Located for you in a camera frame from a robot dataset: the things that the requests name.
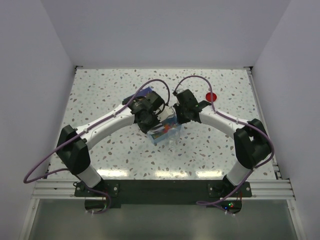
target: white wall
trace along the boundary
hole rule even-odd
[[[320,1],[292,0],[253,68],[280,170],[320,239]]]
[[[77,65],[253,66],[290,0],[42,0]]]
[[[39,0],[1,1],[0,33],[0,239],[15,240],[33,189],[23,177],[54,146],[73,65]]]

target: purple cable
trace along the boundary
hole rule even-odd
[[[225,118],[225,119],[228,119],[228,120],[230,120],[230,121],[232,121],[232,122],[234,122],[234,123],[237,123],[237,120],[236,120],[236,119],[233,119],[232,117],[229,117],[229,116],[227,116],[227,115],[224,115],[223,113],[221,113],[221,112],[219,112],[218,110],[216,110],[216,108],[215,108],[215,106],[214,106],[214,101],[213,101],[214,96],[213,96],[212,86],[211,86],[210,82],[209,82],[206,78],[204,78],[203,76],[198,76],[198,75],[186,76],[185,78],[183,78],[183,79],[177,84],[177,86],[176,86],[175,89],[174,89],[174,92],[177,91],[177,88],[179,87],[179,85],[180,85],[184,80],[189,79],[189,78],[200,78],[200,79],[205,80],[206,83],[209,85],[210,96],[211,96],[211,106],[212,106],[213,111],[214,111],[216,114],[220,115],[221,117],[223,117],[223,118]],[[239,124],[242,124],[242,125],[245,125],[245,126],[251,128],[251,129],[257,131],[259,134],[261,134],[261,135],[267,140],[267,142],[268,142],[268,144],[269,144],[269,146],[270,146],[271,155],[268,157],[267,160],[265,160],[265,161],[263,161],[262,163],[256,165],[255,168],[257,169],[257,168],[265,165],[266,163],[268,163],[268,162],[274,157],[274,155],[275,155],[275,147],[274,147],[273,143],[271,142],[270,138],[269,138],[263,131],[261,131],[260,129],[256,128],[255,126],[252,126],[252,125],[248,124],[247,122],[238,121],[238,123],[239,123]],[[230,192],[227,196],[223,197],[222,199],[219,199],[219,200],[214,201],[214,202],[197,201],[196,204],[197,204],[197,205],[201,205],[201,206],[215,206],[215,207],[217,207],[217,208],[220,208],[217,204],[223,202],[223,201],[226,200],[227,198],[231,197],[235,192],[237,192],[237,191],[240,189],[240,187],[242,186],[242,184],[245,183],[245,181],[248,179],[248,177],[249,177],[253,172],[254,172],[253,170],[250,170],[250,171],[247,173],[247,175],[245,175],[245,177],[243,178],[243,180],[238,184],[238,186],[236,186],[236,188],[235,188],[232,192]]]
[[[167,91],[168,91],[168,100],[166,102],[166,104],[169,104],[169,101],[170,101],[170,89],[169,89],[169,86],[166,84],[165,81],[161,80],[161,79],[152,79],[152,80],[149,80],[147,82],[145,82],[137,91],[136,93],[130,98],[130,100],[118,111],[116,111],[114,114],[117,115],[119,113],[121,113],[126,107],[128,107],[128,105],[135,99],[136,95],[140,92],[140,90],[148,85],[149,83],[152,83],[152,82],[161,82],[165,85]],[[113,118],[114,115],[111,114],[109,116],[106,116],[105,118],[101,119],[100,121],[97,121],[96,123],[92,124],[91,126],[89,126],[87,128],[87,130],[91,130],[92,128],[96,127],[97,125]],[[79,134],[77,134],[76,136],[72,137],[71,139],[69,139],[68,141],[62,143],[61,145],[59,145],[58,147],[56,147],[53,151],[51,151],[47,156],[45,156],[43,159],[41,159],[33,168],[30,169],[30,171],[25,175],[24,179],[23,179],[23,182],[25,184],[29,184],[29,183],[32,183],[34,181],[37,181],[39,179],[42,179],[44,177],[47,177],[51,174],[55,174],[55,173],[58,173],[58,172],[62,172],[62,171],[68,171],[67,168],[61,168],[61,169],[58,169],[58,170],[54,170],[54,171],[51,171],[51,172],[47,172],[46,174],[42,175],[42,176],[38,176],[38,177],[35,177],[33,179],[30,179],[28,180],[28,178],[30,177],[30,175],[44,162],[46,161],[52,154],[54,154],[55,152],[59,151],[60,149],[62,149],[64,146],[72,143],[74,140],[76,140],[77,138],[79,138],[80,136],[82,136],[85,132],[82,131],[80,132]]]

